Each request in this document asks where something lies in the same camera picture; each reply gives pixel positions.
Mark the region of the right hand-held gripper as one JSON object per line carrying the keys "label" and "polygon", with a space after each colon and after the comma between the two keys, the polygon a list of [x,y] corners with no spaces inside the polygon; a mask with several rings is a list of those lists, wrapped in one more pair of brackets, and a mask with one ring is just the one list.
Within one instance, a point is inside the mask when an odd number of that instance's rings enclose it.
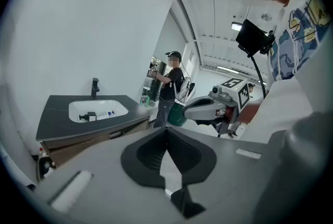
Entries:
{"label": "right hand-held gripper", "polygon": [[209,96],[196,97],[186,103],[182,114],[193,121],[211,121],[212,126],[221,134],[231,133],[229,125],[238,121],[239,115],[250,101],[247,80],[230,78],[215,85]]}

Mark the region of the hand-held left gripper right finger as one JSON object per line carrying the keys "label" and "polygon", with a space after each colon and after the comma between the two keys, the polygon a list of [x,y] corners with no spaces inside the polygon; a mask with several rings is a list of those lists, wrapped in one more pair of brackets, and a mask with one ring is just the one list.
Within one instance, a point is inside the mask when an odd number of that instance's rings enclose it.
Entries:
{"label": "hand-held left gripper right finger", "polygon": [[195,139],[215,151],[211,174],[188,186],[193,202],[204,212],[186,219],[178,210],[168,210],[167,223],[278,223],[279,209],[269,185],[280,162],[283,133],[275,132],[268,143],[222,139],[190,130],[174,131]]}

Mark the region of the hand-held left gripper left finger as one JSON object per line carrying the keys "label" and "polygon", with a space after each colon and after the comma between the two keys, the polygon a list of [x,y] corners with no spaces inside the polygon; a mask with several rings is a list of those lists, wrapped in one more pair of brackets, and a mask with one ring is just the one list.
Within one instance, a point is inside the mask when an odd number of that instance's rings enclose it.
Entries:
{"label": "hand-held left gripper left finger", "polygon": [[58,167],[36,187],[35,195],[51,204],[52,198],[79,171],[92,174],[64,217],[77,223],[179,223],[182,214],[165,191],[134,182],[121,166],[121,154],[131,143],[153,130],[95,144]]}

